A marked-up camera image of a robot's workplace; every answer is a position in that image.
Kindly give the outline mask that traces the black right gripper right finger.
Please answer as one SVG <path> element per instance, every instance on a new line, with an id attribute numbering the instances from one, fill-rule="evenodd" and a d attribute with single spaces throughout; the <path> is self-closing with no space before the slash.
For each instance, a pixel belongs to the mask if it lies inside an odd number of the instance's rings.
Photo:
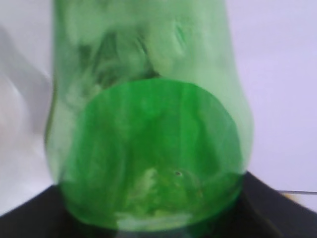
<path id="1" fill-rule="evenodd" d="M 317 214 L 286 198 L 252 173 L 216 177 L 221 196 L 235 195 L 230 207 L 188 226 L 185 238 L 315 238 Z"/>

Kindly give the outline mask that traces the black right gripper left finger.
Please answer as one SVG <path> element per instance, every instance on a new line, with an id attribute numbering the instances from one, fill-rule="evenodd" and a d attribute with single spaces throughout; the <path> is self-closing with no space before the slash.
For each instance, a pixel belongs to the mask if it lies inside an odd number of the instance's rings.
<path id="1" fill-rule="evenodd" d="M 78 222 L 52 185 L 0 217 L 2 238 L 117 238 L 119 233 Z"/>

